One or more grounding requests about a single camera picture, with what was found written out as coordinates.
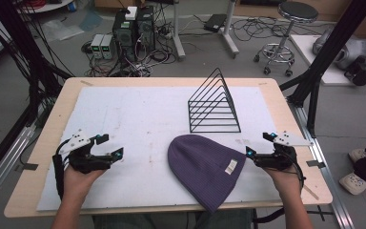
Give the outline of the white table mat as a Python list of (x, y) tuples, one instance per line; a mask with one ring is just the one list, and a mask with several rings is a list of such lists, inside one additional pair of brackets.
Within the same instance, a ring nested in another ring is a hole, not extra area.
[[(196, 87), (86, 87), (63, 131), (60, 143), (82, 130), (87, 137), (109, 134), (93, 146), (94, 155), (124, 148), (121, 161), (92, 186), (83, 209), (201, 206), (169, 167), (171, 141), (190, 133), (188, 100)], [(262, 133), (276, 132), (262, 92), (257, 87), (229, 86), (241, 133), (197, 133), (242, 154), (245, 146), (258, 153), (273, 151)], [(60, 204), (52, 164), (37, 211)], [(279, 200), (269, 176), (246, 159), (238, 181), (224, 203)]]

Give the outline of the black frame post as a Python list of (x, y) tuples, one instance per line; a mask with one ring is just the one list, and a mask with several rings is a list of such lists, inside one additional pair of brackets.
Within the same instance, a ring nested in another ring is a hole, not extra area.
[(25, 126), (37, 118), (37, 109), (44, 98), (57, 97), (62, 89), (58, 77), (71, 78), (52, 64), (40, 51), (22, 11), (15, 0), (0, 0), (0, 43), (14, 60), (20, 73), (29, 83), (29, 105), (0, 143), (0, 162), (6, 151)]
[(279, 86), (281, 91), (296, 86), (295, 91), (287, 97), (287, 101), (297, 108), (303, 106), (307, 96), (310, 97), (306, 128), (312, 137), (315, 137), (315, 116), (320, 80), (365, 17), (366, 0), (352, 0), (308, 69), (300, 76)]

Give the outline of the white platform board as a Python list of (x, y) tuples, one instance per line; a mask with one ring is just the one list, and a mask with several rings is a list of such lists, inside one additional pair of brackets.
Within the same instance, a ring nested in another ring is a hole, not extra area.
[[(292, 34), (290, 36), (290, 40), (294, 43), (308, 65), (311, 65), (315, 60), (313, 44), (317, 38), (318, 35)], [(353, 86), (353, 83), (344, 76), (344, 71), (339, 69), (335, 64), (331, 64), (325, 74), (323, 74), (321, 83), (326, 86)]]

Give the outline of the black round stool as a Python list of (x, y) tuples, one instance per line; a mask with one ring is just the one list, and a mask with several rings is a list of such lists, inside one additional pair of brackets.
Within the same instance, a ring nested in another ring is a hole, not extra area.
[(263, 69), (263, 73), (266, 75), (271, 72), (269, 65), (272, 62), (286, 64), (287, 70), (285, 71), (285, 75), (290, 77), (293, 75), (292, 65), (295, 63), (295, 55), (291, 49), (286, 46), (286, 41), (288, 40), (295, 23), (313, 23), (318, 17), (318, 12), (314, 7), (306, 3), (295, 1), (280, 3), (277, 11), (283, 18), (287, 19), (290, 24), (284, 32), (280, 42), (278, 44), (270, 43), (264, 45), (254, 56), (254, 62), (258, 62), (261, 56), (268, 59), (268, 62)]

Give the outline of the grey power supply unit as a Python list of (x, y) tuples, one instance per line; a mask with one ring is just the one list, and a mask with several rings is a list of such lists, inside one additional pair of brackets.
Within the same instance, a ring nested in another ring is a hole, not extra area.
[(96, 34), (91, 42), (92, 54), (96, 59), (101, 59), (103, 57), (103, 54), (100, 49), (103, 38), (104, 38), (103, 34)]
[(105, 34), (101, 41), (101, 51), (104, 59), (113, 59), (115, 43), (111, 34)]

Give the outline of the black device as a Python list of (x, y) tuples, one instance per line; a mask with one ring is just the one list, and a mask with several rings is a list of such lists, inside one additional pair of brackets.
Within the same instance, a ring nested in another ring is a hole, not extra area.
[(344, 76), (356, 86), (366, 85), (366, 59), (359, 56), (346, 68)]

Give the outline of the person's left hand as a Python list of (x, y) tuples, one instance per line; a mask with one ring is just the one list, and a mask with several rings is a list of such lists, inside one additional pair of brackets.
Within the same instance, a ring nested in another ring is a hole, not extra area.
[(83, 174), (68, 166), (64, 175), (64, 195), (62, 201), (83, 203), (92, 185), (104, 174), (105, 170), (97, 170)]

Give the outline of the black computer tower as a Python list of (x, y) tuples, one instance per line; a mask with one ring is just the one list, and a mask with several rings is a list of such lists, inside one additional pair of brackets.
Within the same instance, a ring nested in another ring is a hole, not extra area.
[(141, 46), (147, 51), (155, 49), (154, 44), (154, 9), (153, 6), (140, 8), (137, 12), (136, 22)]
[(126, 11), (120, 10), (114, 18), (112, 33), (118, 54), (129, 61), (135, 61), (134, 46), (137, 40), (136, 22), (125, 18)]

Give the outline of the grey robot shell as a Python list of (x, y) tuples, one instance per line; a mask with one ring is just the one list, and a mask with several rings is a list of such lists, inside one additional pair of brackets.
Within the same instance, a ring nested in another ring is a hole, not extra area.
[[(320, 52), (332, 31), (333, 29), (327, 29), (317, 38), (313, 44), (313, 54)], [(358, 39), (353, 35), (336, 55), (334, 63), (339, 69), (346, 70), (359, 57), (362, 57), (366, 64), (366, 41)]]

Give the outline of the person's right hand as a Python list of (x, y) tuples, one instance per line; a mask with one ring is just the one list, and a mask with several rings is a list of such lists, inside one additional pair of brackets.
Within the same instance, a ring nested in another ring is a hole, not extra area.
[(266, 168), (265, 172), (272, 178), (274, 187), (282, 199), (300, 198), (301, 185), (293, 166), (282, 171)]

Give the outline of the clear plastic sheet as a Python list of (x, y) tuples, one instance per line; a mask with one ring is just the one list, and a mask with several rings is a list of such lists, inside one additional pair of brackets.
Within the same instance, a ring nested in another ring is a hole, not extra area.
[(44, 23), (42, 31), (49, 42), (66, 40), (84, 32), (78, 26), (67, 27), (60, 20), (51, 20)]

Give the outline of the white box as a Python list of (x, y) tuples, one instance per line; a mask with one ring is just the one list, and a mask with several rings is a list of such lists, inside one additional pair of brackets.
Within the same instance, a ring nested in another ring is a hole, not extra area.
[(125, 14), (126, 20), (134, 20), (137, 15), (137, 7), (129, 6), (127, 7), (127, 12)]

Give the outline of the person's jeans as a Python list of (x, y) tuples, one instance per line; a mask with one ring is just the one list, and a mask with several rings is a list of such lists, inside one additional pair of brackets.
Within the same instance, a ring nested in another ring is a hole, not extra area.
[(206, 216), (196, 228), (204, 212), (152, 214), (118, 214), (93, 216), (94, 229), (251, 229), (253, 213), (249, 209), (233, 209)]

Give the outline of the black flat box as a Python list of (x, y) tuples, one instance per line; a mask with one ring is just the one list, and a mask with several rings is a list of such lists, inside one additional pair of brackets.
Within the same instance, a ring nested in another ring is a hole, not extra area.
[(224, 13), (213, 14), (205, 23), (204, 29), (206, 31), (218, 32), (224, 25), (227, 15)]

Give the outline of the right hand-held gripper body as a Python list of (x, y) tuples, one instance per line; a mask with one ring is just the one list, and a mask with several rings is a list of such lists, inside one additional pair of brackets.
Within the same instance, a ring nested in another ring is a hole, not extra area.
[(261, 168), (273, 168), (279, 171), (285, 170), (296, 164), (295, 146), (313, 146), (311, 140), (287, 131), (277, 134), (274, 140), (274, 151), (270, 154), (256, 153), (253, 159), (254, 165)]

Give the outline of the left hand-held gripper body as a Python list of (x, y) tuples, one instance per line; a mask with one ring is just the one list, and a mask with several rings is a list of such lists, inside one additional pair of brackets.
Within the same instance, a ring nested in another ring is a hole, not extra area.
[(58, 156), (66, 155), (70, 166), (83, 174), (110, 169), (113, 164), (110, 154), (96, 156), (91, 153), (95, 144), (92, 138), (93, 136), (87, 137), (82, 129), (78, 129), (69, 139), (58, 146), (56, 154)]

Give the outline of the white desk leg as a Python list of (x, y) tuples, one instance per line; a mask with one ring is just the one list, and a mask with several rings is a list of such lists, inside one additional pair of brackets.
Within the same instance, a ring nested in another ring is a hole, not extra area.
[(179, 0), (173, 0), (173, 43), (176, 49), (177, 60), (183, 61), (186, 54), (179, 37)]
[(233, 39), (230, 35), (230, 29), (232, 25), (232, 19), (234, 16), (234, 7), (235, 7), (236, 0), (228, 0), (228, 8), (226, 11), (226, 22), (223, 29), (221, 29), (222, 37), (229, 48), (229, 51), (232, 54), (232, 58), (236, 58), (239, 54), (239, 49), (237, 48), (236, 44), (234, 43)]

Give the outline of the purple knitted beanie hat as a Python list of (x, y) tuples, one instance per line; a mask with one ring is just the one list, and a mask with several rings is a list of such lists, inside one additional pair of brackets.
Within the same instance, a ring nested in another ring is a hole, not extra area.
[(168, 148), (168, 163), (180, 183), (209, 213), (234, 189), (246, 157), (201, 135), (180, 135)]

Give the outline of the white round table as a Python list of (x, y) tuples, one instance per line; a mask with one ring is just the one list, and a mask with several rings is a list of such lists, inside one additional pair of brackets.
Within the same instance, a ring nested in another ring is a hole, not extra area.
[(23, 0), (17, 7), (18, 12), (40, 13), (66, 7), (73, 0)]

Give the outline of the aluminium rail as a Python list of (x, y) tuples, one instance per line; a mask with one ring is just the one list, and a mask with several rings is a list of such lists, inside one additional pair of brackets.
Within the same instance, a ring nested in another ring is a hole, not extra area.
[(308, 116), (303, 108), (297, 108), (295, 105), (289, 105), (295, 120), (301, 130), (301, 133), (307, 140), (311, 140), (313, 142), (313, 146), (311, 147), (311, 152), (313, 158), (322, 163), (323, 166), (320, 168), (320, 172), (323, 175), (323, 178), (332, 194), (333, 200), (331, 202), (331, 207), (335, 214), (335, 218), (337, 220), (337, 224), (340, 229), (355, 229), (353, 221), (349, 215), (349, 212), (342, 202), (339, 196), (339, 190), (337, 189), (337, 183), (333, 179), (329, 165), (326, 161), (326, 158), (321, 150), (321, 147), (318, 143), (318, 140), (313, 137), (311, 132), (307, 129), (307, 119)]
[(10, 170), (20, 157), (26, 146), (31, 142), (36, 127), (30, 125), (23, 128), (14, 140), (10, 141), (9, 148), (4, 151), (4, 156), (0, 160), (0, 186), (10, 173)]

